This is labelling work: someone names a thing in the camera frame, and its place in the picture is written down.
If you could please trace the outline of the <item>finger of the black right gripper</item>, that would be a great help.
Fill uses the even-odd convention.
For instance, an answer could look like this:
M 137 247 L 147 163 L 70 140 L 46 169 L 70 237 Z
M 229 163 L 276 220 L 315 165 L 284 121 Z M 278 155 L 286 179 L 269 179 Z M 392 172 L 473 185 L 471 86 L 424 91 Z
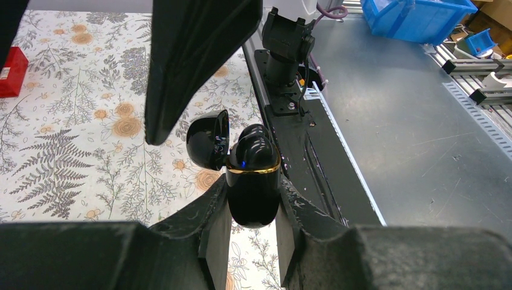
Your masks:
M 28 3 L 29 0 L 1 0 L 1 68 L 7 60 Z
M 197 90 L 258 28 L 259 0 L 153 1 L 146 142 L 161 145 Z

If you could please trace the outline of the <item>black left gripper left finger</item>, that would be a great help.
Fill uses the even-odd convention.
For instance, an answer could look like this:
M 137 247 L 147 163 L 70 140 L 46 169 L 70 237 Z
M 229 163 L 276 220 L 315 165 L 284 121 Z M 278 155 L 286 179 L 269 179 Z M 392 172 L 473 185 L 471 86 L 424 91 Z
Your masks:
M 139 222 L 1 225 L 2 289 L 224 289 L 226 179 L 151 227 Z

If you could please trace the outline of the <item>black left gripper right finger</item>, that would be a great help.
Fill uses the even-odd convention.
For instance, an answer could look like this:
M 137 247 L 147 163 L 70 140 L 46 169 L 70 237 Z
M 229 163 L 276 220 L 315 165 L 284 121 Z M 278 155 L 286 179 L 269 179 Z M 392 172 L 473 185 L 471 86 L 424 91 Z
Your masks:
M 344 224 L 286 178 L 276 216 L 286 289 L 510 289 L 511 244 L 478 228 Z

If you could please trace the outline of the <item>black earbud charging case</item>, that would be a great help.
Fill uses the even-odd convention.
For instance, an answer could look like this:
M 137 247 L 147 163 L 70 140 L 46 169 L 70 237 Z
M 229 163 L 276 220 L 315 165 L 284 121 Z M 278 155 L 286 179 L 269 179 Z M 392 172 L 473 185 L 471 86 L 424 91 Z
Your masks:
M 236 223 L 246 228 L 261 228 L 275 219 L 281 184 L 281 158 L 276 145 L 276 166 L 249 171 L 233 168 L 228 160 L 234 145 L 229 144 L 227 110 L 213 111 L 193 120 L 187 131 L 186 145 L 196 165 L 215 171 L 226 169 L 226 195 Z

